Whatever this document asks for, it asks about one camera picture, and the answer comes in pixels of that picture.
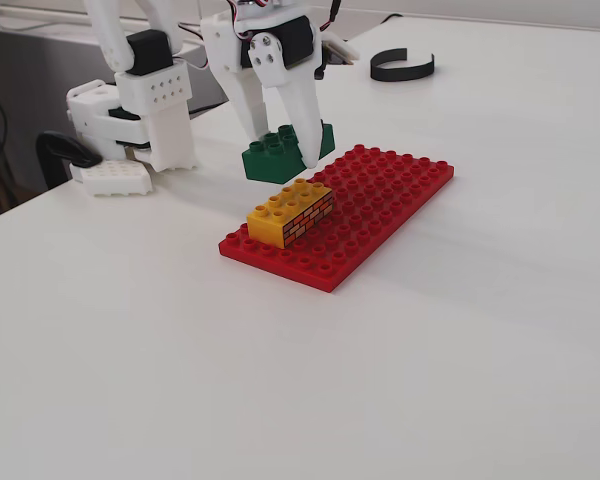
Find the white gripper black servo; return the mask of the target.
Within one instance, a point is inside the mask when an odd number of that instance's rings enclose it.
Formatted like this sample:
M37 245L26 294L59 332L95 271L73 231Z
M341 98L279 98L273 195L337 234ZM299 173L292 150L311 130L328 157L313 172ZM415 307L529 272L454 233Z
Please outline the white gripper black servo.
M230 1L228 5L201 23L214 76L227 73L223 89L251 141L269 132L263 87L275 88L304 165L315 168L322 142L315 80L324 78L326 68L322 30L309 19L309 9L301 1Z

